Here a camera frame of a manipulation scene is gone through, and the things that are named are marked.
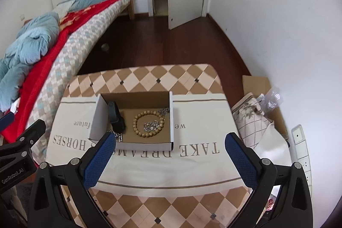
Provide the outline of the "floral checkered cloth bag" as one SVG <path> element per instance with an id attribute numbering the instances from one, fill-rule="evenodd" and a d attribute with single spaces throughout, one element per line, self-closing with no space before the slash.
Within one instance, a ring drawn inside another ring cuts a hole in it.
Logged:
<path id="1" fill-rule="evenodd" d="M 232 108 L 239 137 L 248 147 L 254 149 L 262 139 L 266 129 L 273 121 L 268 119 L 258 100 L 248 93 Z"/>

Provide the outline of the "black smart band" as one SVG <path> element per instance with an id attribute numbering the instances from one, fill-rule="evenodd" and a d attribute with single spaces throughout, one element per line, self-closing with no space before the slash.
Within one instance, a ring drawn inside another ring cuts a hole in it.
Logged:
<path id="1" fill-rule="evenodd" d="M 110 121 L 113 131 L 117 133 L 123 133 L 126 128 L 126 124 L 125 124 L 124 118 L 122 117 L 120 113 L 118 105 L 116 104 L 115 101 L 110 101 L 107 104 L 107 108 L 108 108 L 109 121 Z"/>

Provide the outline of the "pink slipper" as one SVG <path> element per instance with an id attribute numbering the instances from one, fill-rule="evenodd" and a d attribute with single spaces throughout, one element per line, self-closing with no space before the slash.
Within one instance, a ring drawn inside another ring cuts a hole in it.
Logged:
<path id="1" fill-rule="evenodd" d="M 270 197 L 265 206 L 266 211 L 272 211 L 275 204 L 275 197 Z"/>

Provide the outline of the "bed with checkered mattress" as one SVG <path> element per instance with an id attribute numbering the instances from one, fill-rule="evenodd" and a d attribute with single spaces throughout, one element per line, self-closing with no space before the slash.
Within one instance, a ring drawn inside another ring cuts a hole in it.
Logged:
<path id="1" fill-rule="evenodd" d="M 68 10 L 72 4 L 72 2 L 60 4 L 64 1 L 67 0 L 52 0 L 53 9 L 51 11 L 59 15 L 60 32 L 64 28 L 61 22 L 69 13 Z M 130 5 L 130 2 L 131 0 L 120 0 L 110 5 L 107 9 L 94 15 L 68 37 L 35 101 L 25 129 L 38 119 L 43 120 L 47 128 L 51 128 L 57 108 L 70 79 L 79 71 L 91 49 L 109 25 Z M 13 102 L 11 108 L 3 112 L 1 132 L 13 122 L 19 108 L 19 102 L 20 93 L 19 98 Z"/>

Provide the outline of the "white power strip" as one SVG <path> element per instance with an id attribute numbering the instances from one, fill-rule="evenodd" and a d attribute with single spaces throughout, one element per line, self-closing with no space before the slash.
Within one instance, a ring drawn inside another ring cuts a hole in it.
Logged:
<path id="1" fill-rule="evenodd" d="M 294 141 L 293 147 L 295 148 L 296 161 L 301 164 L 305 173 L 309 190 L 310 192 L 312 192 L 311 163 L 307 147 L 307 141 L 305 139 L 302 125 L 299 124 L 292 129 L 292 137 Z"/>

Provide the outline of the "clear crinkled plastic wrap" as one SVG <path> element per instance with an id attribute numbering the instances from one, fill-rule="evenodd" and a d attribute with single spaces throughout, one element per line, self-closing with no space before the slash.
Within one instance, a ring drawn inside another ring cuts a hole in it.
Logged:
<path id="1" fill-rule="evenodd" d="M 260 106 L 262 111 L 268 114 L 278 108 L 281 103 L 283 103 L 281 90 L 278 87 L 272 87 L 262 98 Z"/>

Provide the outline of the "light blue quilt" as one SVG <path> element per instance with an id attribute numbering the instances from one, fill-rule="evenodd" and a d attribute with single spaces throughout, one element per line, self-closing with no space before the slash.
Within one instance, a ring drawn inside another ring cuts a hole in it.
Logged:
<path id="1" fill-rule="evenodd" d="M 59 33 L 59 15 L 54 11 L 35 17 L 21 28 L 1 58 L 1 112 L 19 98 L 25 78 L 55 44 Z"/>

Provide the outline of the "open white cardboard box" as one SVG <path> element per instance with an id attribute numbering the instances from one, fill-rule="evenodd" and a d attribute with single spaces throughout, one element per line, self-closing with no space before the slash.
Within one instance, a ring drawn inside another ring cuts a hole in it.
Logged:
<path id="1" fill-rule="evenodd" d="M 124 118 L 123 133 L 114 132 L 107 104 L 115 101 Z M 105 132 L 112 132 L 119 150 L 161 152 L 174 146 L 173 95 L 171 91 L 104 93 L 97 98 L 87 139 L 94 144 Z"/>

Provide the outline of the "white plastic bag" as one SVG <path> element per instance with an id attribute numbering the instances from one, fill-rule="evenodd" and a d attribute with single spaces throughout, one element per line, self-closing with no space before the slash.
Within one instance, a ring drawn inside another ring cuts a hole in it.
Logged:
<path id="1" fill-rule="evenodd" d="M 270 159 L 273 164 L 292 165 L 289 146 L 283 136 L 276 130 L 273 123 L 266 128 L 261 140 L 253 150 L 259 158 Z"/>

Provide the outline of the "red blanket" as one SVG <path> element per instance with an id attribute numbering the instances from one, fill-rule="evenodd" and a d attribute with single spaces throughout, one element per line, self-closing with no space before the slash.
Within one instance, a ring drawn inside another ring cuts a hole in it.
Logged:
<path id="1" fill-rule="evenodd" d="M 48 51 L 47 55 L 33 66 L 19 90 L 20 102 L 18 111 L 14 116 L 13 122 L 1 132 L 1 135 L 7 142 L 15 142 L 25 130 L 35 101 L 39 96 L 55 59 L 64 47 L 68 37 L 94 15 L 102 12 L 104 9 L 107 9 L 110 5 L 118 1 L 120 0 L 106 0 L 98 4 L 90 5 L 77 12 L 69 12 L 63 18 L 61 23 L 64 28 L 60 32 L 55 45 Z"/>

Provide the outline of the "diamond pattern tablecloth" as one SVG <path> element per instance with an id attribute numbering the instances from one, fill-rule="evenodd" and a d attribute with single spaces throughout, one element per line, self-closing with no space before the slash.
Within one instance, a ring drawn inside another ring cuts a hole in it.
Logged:
<path id="1" fill-rule="evenodd" d="M 115 227 L 226 227 L 247 201 L 224 148 L 235 131 L 220 78 L 211 65 L 126 68 L 73 77 L 65 89 L 73 101 L 95 95 L 137 102 L 172 92 L 173 150 L 116 148 L 91 195 Z"/>

